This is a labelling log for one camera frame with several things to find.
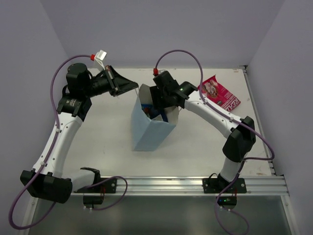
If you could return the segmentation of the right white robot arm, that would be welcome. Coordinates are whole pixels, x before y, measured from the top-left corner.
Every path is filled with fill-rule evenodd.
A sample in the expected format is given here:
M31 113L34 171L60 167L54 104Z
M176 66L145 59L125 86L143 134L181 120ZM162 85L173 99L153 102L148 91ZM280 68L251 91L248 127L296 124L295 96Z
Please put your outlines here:
M225 161L215 185L220 188L228 186L256 143L254 120L249 116L232 115L209 99L202 99L196 86L187 81L179 84L168 71L154 69L153 74L156 85L150 88L150 92L155 109L174 106L186 109L203 118L226 138L222 148Z

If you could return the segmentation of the pink red snack packet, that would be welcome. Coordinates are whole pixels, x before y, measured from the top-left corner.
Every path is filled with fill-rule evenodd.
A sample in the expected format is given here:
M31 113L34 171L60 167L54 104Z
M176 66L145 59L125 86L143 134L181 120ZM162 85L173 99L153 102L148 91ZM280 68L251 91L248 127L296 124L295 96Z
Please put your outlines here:
M237 96L217 81L215 75L203 81L201 92L204 97L209 98L228 112L241 104Z

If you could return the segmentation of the light blue paper bag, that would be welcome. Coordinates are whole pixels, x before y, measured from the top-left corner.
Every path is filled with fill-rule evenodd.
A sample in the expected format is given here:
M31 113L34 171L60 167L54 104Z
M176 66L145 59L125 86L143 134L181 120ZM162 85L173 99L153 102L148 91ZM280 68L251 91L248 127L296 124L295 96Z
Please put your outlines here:
M179 109L176 106L165 108L165 119L161 114L150 118L142 109L142 106L152 104L150 87L142 84L136 94L137 98L131 114L132 149L154 151L176 127Z

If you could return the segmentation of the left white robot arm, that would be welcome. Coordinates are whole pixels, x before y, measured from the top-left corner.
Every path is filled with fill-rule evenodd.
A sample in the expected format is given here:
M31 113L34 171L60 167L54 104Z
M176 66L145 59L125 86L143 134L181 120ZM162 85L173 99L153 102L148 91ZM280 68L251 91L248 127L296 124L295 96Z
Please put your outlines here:
M55 203L65 203L72 192L82 188L100 188L100 171L82 167L72 176L63 175L64 163L72 141L92 106L91 98L109 93L116 97L138 88L138 84L105 66L92 76L87 66L75 63L68 67L67 86L56 109L56 123L41 157L20 180L29 194Z

